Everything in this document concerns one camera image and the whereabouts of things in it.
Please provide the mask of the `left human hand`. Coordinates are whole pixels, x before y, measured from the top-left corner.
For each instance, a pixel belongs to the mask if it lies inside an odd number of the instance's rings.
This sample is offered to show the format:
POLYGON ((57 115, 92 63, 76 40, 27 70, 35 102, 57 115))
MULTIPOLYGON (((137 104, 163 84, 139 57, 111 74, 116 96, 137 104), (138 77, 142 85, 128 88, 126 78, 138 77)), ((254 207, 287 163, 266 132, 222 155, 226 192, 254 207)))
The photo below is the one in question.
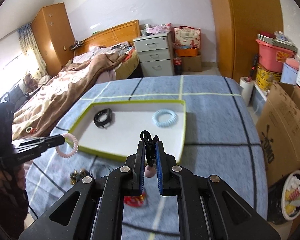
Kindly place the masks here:
POLYGON ((25 178, 24 165, 20 165, 20 166, 16 167, 13 172, 14 172, 14 175, 12 176, 8 172, 0 170, 0 189, 4 193, 7 193, 6 189, 5 189, 5 183, 7 181, 11 181, 13 178, 16 180, 17 185, 21 190, 26 189, 26 178, 25 178))

